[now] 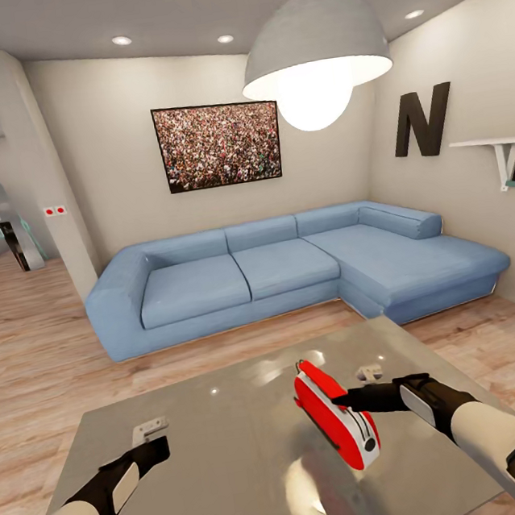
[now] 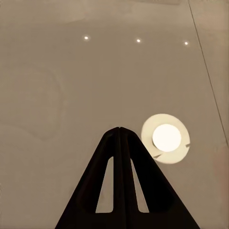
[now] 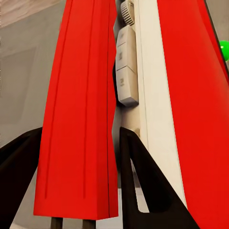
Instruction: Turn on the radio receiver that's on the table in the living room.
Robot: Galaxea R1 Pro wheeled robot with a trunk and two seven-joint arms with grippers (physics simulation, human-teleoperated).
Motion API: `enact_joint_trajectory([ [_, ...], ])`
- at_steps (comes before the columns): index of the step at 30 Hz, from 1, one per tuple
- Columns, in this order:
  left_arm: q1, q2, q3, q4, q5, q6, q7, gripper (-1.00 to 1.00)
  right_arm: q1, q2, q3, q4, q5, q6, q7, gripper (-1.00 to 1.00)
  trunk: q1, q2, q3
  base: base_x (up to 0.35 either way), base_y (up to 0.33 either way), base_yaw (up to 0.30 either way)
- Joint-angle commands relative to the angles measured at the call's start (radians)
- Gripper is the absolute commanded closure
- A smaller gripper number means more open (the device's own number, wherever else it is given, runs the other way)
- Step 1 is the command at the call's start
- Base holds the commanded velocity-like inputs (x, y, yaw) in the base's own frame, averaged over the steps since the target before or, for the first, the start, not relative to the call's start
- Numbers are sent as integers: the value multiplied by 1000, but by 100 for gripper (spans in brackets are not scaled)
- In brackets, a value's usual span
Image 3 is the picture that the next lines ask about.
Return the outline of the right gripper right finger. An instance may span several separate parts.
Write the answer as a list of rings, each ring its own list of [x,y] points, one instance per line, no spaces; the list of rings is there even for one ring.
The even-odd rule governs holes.
[[[200,229],[138,137],[120,127],[123,229]],[[149,213],[138,210],[133,161]]]

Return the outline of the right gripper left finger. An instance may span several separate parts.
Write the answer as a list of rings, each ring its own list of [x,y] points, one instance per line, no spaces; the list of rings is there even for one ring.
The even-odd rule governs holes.
[[[0,229],[9,229],[38,168],[42,127],[0,148]]]

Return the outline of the radio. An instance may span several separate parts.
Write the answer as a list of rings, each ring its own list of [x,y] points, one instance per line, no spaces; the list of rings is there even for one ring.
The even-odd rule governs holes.
[[[120,127],[200,229],[229,229],[229,41],[206,0],[67,0],[42,128],[34,216],[123,229]],[[149,209],[131,159],[138,210]]]

